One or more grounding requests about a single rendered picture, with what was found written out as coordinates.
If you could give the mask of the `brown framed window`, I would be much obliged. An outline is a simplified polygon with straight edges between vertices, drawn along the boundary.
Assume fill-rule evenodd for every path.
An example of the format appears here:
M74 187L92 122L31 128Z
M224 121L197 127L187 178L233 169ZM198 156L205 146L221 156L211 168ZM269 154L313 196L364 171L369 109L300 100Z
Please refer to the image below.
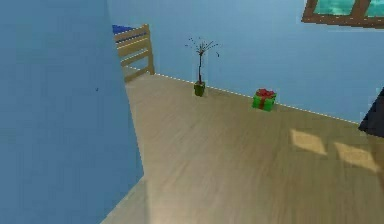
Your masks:
M384 29L384 0L307 0L301 21Z

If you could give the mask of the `dark navy furniture block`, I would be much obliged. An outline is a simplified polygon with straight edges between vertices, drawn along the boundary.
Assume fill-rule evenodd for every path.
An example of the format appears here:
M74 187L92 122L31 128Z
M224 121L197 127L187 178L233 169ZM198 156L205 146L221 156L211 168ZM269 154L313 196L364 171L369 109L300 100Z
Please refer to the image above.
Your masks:
M358 129L366 134L384 138L384 87L361 121Z

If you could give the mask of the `green gift box red ribbon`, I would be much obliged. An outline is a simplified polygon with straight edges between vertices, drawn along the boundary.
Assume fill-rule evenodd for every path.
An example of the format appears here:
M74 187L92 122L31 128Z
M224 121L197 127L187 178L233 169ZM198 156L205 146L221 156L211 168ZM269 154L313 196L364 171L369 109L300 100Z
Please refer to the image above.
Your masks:
M252 107L264 111L271 111L277 94L272 90L258 89L253 96Z

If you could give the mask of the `thin plant in green pot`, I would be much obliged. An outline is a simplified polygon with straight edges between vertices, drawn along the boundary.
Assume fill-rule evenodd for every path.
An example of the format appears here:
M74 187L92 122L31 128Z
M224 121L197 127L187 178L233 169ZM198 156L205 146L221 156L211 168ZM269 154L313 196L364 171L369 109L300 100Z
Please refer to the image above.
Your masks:
M214 41L206 41L202 37L189 38L190 43L186 47L191 48L198 55L197 81L194 83L194 94L202 97L205 93L206 83L202 78L203 57L211 49L218 46Z

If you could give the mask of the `pale wooden bed frame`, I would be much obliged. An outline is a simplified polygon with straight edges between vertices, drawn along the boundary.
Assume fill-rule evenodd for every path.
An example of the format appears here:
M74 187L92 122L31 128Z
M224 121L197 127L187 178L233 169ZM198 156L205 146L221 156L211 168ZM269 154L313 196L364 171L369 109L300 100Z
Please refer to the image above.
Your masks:
M136 28L113 25L112 30L118 57L121 59L124 81L129 82L145 73L154 75L154 56L149 25L143 24ZM133 69L128 74L127 69L131 68L131 64L144 58L147 59L147 65L138 70Z

